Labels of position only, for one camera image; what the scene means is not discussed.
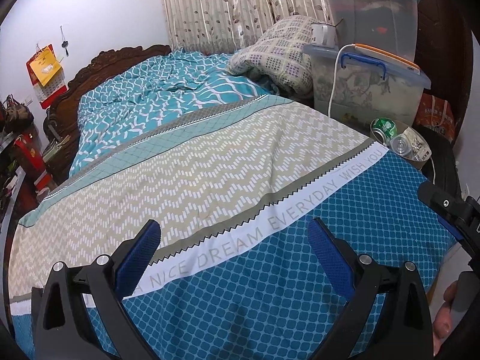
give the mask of green can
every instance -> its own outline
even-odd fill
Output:
[[[397,126],[392,119],[386,117],[380,117],[375,119],[371,125],[371,132],[380,137],[384,145],[388,145],[390,140],[397,136]]]

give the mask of wooden furniture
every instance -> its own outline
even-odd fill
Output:
[[[159,44],[146,50],[139,46],[125,47],[117,51],[102,51],[68,83],[69,90],[54,100],[50,106],[48,120],[44,123],[44,132],[50,141],[54,140],[54,136],[48,124],[54,127],[62,139],[70,135],[68,143],[46,163],[48,172],[52,174],[58,185],[68,179],[71,164],[78,151],[80,131],[77,126],[77,111],[80,98],[106,80],[126,72],[132,66],[152,56],[166,56],[170,52],[170,46]]]
[[[473,42],[471,29],[455,2],[419,1],[415,63],[431,80],[427,92],[450,103],[458,137],[470,98]]]

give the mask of blue handle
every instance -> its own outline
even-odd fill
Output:
[[[380,59],[372,58],[371,56],[366,56],[366,55],[354,54],[352,52],[345,52],[340,57],[340,66],[342,66],[342,69],[345,68],[345,66],[343,66],[343,60],[345,59],[345,57],[369,64],[369,65],[380,66],[381,68],[383,68],[382,79],[385,81],[385,76],[387,74],[387,67],[385,66],[385,63],[383,63],[383,61],[381,61]]]
[[[115,273],[115,294],[119,300],[134,293],[143,272],[147,269],[158,245],[160,245],[162,230],[153,219],[138,232],[136,237],[127,242],[130,249]]]
[[[355,293],[353,272],[336,247],[333,235],[323,222],[313,220],[308,225],[307,238],[323,271],[330,280],[333,291],[350,300]]]
[[[460,232],[455,228],[453,227],[452,225],[450,225],[445,219],[443,219],[440,215],[437,215],[438,217],[438,222],[440,223],[440,225],[442,225],[443,227],[445,227],[449,232],[450,234],[452,234],[455,239],[457,241],[461,241],[463,240],[463,236],[460,234]]]

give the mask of clear plastic container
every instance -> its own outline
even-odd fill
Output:
[[[314,107],[327,115],[338,50],[306,44],[303,52],[311,58]],[[430,89],[430,85],[422,71],[418,74],[347,49],[338,63],[331,116],[367,134],[371,121],[378,117],[411,126],[423,89]]]
[[[413,62],[418,1],[327,0],[339,47],[367,44]]]

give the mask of mug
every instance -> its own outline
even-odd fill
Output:
[[[336,48],[337,30],[335,26],[326,23],[312,23],[311,42],[322,47]]]

